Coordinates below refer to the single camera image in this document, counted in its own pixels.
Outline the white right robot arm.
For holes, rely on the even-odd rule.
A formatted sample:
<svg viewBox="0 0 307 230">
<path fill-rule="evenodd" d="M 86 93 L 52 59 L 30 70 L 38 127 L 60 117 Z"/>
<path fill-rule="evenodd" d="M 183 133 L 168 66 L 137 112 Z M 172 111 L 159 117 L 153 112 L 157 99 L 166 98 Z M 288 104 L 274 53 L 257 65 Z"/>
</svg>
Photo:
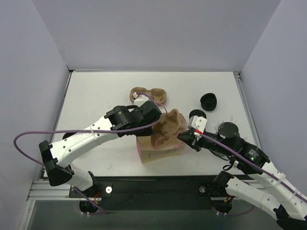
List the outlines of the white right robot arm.
<svg viewBox="0 0 307 230">
<path fill-rule="evenodd" d="M 234 123 L 221 123 L 214 134 L 205 131 L 201 124 L 204 120 L 199 117 L 177 138 L 196 151 L 205 148 L 227 156 L 231 167 L 265 188 L 261 191 L 222 171 L 214 180 L 213 191 L 220 196 L 227 193 L 258 207 L 273 217 L 283 230 L 305 230 L 307 197 L 286 179 L 260 148 L 240 137 Z"/>
</svg>

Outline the black paper cup with lettering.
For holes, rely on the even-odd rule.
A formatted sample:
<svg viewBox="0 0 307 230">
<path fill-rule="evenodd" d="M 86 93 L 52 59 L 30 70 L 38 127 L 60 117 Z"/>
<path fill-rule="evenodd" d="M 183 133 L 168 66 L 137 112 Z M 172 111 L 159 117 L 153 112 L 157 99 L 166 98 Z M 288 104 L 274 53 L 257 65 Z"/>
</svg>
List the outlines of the black paper cup with lettering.
<svg viewBox="0 0 307 230">
<path fill-rule="evenodd" d="M 71 137 L 72 135 L 74 135 L 75 133 L 65 133 L 62 137 L 62 139 L 67 139 L 69 137 Z"/>
</svg>

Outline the brown cardboard cup carrier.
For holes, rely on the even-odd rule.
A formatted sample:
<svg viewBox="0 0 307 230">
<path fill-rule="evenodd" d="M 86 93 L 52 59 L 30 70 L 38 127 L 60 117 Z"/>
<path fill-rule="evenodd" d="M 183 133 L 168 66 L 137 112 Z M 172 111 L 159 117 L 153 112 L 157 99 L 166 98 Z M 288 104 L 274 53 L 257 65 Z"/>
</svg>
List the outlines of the brown cardboard cup carrier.
<svg viewBox="0 0 307 230">
<path fill-rule="evenodd" d="M 152 127 L 153 133 L 148 137 L 137 137 L 142 150 L 170 150 L 182 143 L 177 136 L 188 130 L 188 123 L 177 110 L 163 113 Z"/>
</svg>

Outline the pink and cream paper bag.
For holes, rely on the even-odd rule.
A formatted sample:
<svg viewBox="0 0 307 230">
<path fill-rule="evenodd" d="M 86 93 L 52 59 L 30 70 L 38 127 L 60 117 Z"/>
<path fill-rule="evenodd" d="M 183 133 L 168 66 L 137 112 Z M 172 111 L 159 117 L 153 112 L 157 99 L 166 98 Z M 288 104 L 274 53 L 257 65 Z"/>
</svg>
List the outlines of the pink and cream paper bag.
<svg viewBox="0 0 307 230">
<path fill-rule="evenodd" d="M 142 150 L 136 140 L 136 146 L 138 150 L 139 157 L 142 163 L 147 163 L 150 161 L 155 161 L 161 158 L 180 155 L 185 148 L 186 144 L 182 142 L 176 148 L 166 149 L 166 150 Z"/>
</svg>

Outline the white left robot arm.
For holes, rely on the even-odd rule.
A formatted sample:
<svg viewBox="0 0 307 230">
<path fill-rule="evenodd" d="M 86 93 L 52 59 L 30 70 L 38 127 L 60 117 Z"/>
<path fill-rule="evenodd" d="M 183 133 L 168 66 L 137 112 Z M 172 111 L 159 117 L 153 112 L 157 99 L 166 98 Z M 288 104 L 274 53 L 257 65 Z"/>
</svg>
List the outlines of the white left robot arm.
<svg viewBox="0 0 307 230">
<path fill-rule="evenodd" d="M 152 134 L 152 126 L 161 116 L 158 106 L 146 101 L 141 106 L 116 106 L 89 127 L 72 131 L 61 141 L 39 144 L 49 184 L 69 184 L 77 187 L 85 196 L 97 192 L 97 183 L 90 171 L 83 171 L 73 161 L 97 146 L 125 135 L 146 137 Z"/>
</svg>

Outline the stack of black cup lids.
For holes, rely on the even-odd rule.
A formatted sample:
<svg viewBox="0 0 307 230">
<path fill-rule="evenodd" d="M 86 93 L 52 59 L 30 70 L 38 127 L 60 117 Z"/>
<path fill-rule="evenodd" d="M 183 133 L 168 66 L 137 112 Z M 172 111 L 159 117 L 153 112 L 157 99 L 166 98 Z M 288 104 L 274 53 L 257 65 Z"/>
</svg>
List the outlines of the stack of black cup lids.
<svg viewBox="0 0 307 230">
<path fill-rule="evenodd" d="M 205 111 L 213 111 L 217 106 L 217 98 L 214 93 L 207 93 L 200 98 L 202 109 Z"/>
</svg>

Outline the dark cup with EAT print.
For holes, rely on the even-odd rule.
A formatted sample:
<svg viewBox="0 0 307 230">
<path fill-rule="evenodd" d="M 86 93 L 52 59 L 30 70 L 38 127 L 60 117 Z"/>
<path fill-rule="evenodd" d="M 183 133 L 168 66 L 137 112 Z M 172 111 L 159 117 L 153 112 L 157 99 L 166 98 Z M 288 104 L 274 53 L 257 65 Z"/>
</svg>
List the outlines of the dark cup with EAT print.
<svg viewBox="0 0 307 230">
<path fill-rule="evenodd" d="M 207 118 L 206 114 L 202 110 L 199 110 L 199 109 L 192 110 L 189 114 L 189 119 L 191 119 L 193 116 L 203 117 L 205 119 Z"/>
</svg>

